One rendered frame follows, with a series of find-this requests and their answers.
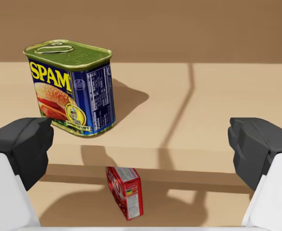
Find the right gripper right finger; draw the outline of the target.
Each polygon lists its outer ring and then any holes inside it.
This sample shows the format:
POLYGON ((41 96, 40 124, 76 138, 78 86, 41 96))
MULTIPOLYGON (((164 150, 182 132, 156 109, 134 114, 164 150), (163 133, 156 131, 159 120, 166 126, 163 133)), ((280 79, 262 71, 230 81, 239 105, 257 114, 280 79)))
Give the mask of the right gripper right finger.
POLYGON ((282 227, 282 128, 255 117, 232 117, 229 145, 236 174, 254 194, 243 227, 282 227))

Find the red carton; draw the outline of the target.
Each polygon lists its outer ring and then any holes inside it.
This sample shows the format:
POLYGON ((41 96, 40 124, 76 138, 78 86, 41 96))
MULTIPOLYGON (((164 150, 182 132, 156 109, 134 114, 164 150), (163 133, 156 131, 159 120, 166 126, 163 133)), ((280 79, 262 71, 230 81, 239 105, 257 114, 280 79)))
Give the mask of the red carton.
POLYGON ((142 186, 134 168, 106 167, 109 189, 126 220, 144 214, 142 186))

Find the pale wooden shelf unit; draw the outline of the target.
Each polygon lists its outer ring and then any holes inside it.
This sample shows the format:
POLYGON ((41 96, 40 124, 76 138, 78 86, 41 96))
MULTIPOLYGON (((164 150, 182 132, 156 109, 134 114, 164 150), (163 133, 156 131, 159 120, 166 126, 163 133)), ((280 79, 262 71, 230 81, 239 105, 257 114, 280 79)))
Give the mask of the pale wooden shelf unit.
POLYGON ((39 116, 24 48, 68 39, 112 51, 116 124, 55 128, 29 191, 42 226, 240 226, 232 117, 282 128, 282 0, 0 0, 0 128, 39 116), (144 214, 126 220, 106 167, 134 168, 144 214))

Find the green and blue rectangular can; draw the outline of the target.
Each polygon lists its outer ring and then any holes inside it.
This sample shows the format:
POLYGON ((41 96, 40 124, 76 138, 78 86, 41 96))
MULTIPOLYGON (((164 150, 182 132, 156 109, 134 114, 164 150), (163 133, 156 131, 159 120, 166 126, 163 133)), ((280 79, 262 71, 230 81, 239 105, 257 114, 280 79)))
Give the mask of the green and blue rectangular can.
POLYGON ((76 136, 95 136, 116 121, 110 59, 105 48, 66 39, 28 46, 42 117, 76 136))

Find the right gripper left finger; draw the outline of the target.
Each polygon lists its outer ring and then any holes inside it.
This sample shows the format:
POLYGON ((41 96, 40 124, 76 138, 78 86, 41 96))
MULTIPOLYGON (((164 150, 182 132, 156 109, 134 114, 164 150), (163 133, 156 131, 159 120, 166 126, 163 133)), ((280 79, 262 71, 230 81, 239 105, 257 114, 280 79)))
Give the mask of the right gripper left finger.
POLYGON ((45 175, 51 119, 27 117, 0 128, 0 228, 39 227, 27 192, 45 175))

